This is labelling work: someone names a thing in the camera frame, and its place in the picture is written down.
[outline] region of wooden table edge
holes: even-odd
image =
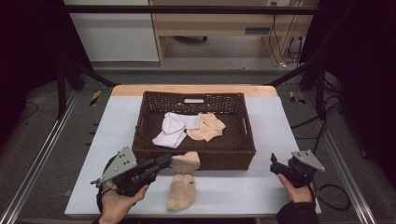
[[[119,85],[111,96],[139,96],[145,91],[180,93],[242,92],[245,96],[277,96],[273,86],[255,85]]]

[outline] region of gray floor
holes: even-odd
[[[184,37],[173,38],[169,42],[165,65],[148,66],[146,63],[97,64],[97,72],[112,81],[122,84],[163,83],[163,84],[253,84],[260,85],[282,76],[293,68],[273,67],[268,55],[264,51],[259,38],[225,38],[209,37],[207,42]],[[27,197],[24,207],[19,211],[17,222],[38,223],[78,223],[64,214],[68,202],[68,193],[76,183],[89,143],[103,111],[111,89],[85,77],[84,91],[77,92],[76,105],[70,113],[69,119],[62,128],[41,173]],[[312,91],[300,92],[297,88],[299,77],[286,82],[277,88],[282,100],[290,126],[299,124],[315,116],[311,105]],[[89,106],[95,91],[102,93],[95,106]],[[297,99],[304,99],[308,104],[301,105],[290,101],[290,91]],[[69,95],[75,92],[68,90]],[[48,137],[52,126],[56,122],[57,92],[56,83],[51,82],[30,92],[28,102],[38,105],[33,116],[20,120],[16,124],[13,134],[0,151],[0,183],[2,188],[0,211],[3,213],[11,203],[14,195],[28,174],[35,157],[40,152]],[[332,98],[328,106],[336,104]],[[35,105],[28,104],[21,117],[35,111]],[[346,162],[347,168],[359,186],[364,201],[377,223],[396,223],[394,207],[396,207],[396,192],[382,174],[375,161],[361,157],[361,145],[351,131],[345,116],[338,110],[327,117],[327,134],[335,143],[335,147]],[[319,121],[309,123],[303,127],[293,129],[297,144],[301,150],[313,149],[318,135]],[[318,187],[334,184],[342,187],[343,178],[337,165],[332,159],[332,149],[329,135],[322,136],[318,144],[317,157],[326,167],[326,173],[317,173]],[[327,188],[321,197],[335,206],[344,206],[346,197],[338,189]],[[364,223],[359,216],[356,204],[346,211],[336,211],[326,204],[319,202],[323,211],[320,220],[323,223]],[[262,223],[276,223],[273,218],[263,220]]]

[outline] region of table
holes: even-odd
[[[271,153],[286,163],[299,150],[276,90],[269,86],[120,85],[114,88],[104,115],[81,168],[65,214],[97,217],[95,194],[90,182],[125,145],[131,147],[134,126],[144,91],[243,92],[257,153],[247,171],[196,171],[194,204],[179,212],[166,211],[173,171],[162,170],[146,194],[129,212],[131,217],[267,217],[289,202],[286,190],[269,171]]]

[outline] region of white wall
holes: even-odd
[[[64,0],[67,5],[146,6],[148,0]],[[149,14],[80,14],[72,20],[91,61],[159,61]]]

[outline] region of sleeve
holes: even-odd
[[[92,222],[92,224],[100,224],[99,223],[99,218],[97,218],[95,221]]]
[[[278,224],[319,224],[318,214],[313,203],[290,202],[276,215]]]

